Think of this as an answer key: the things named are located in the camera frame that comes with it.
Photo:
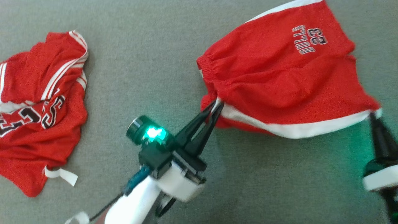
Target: clothing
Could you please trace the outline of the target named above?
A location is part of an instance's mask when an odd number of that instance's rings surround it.
[[[218,127],[286,138],[333,132],[381,115],[361,87],[348,39],[323,0],[266,11],[197,59],[208,94],[223,101]]]
[[[0,64],[0,175],[29,197],[43,189],[44,168],[65,165],[79,142],[87,49],[76,31],[49,33]]]

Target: red shorts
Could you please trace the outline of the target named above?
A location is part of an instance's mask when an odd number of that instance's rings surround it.
[[[348,39],[325,1],[296,0],[237,27],[197,59],[218,127],[306,138],[381,115],[361,87]]]

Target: white tag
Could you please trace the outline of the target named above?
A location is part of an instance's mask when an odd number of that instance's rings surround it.
[[[59,169],[57,171],[50,171],[47,169],[47,166],[44,167],[44,174],[48,178],[57,178],[61,177],[62,179],[66,180],[70,185],[74,186],[78,176],[74,173],[66,171],[64,169]]]
[[[74,219],[76,221],[78,221],[79,224],[89,224],[90,223],[90,217],[87,215],[87,213],[80,212],[80,213],[74,215],[73,217],[71,217],[70,219],[68,219],[65,224],[70,224]]]

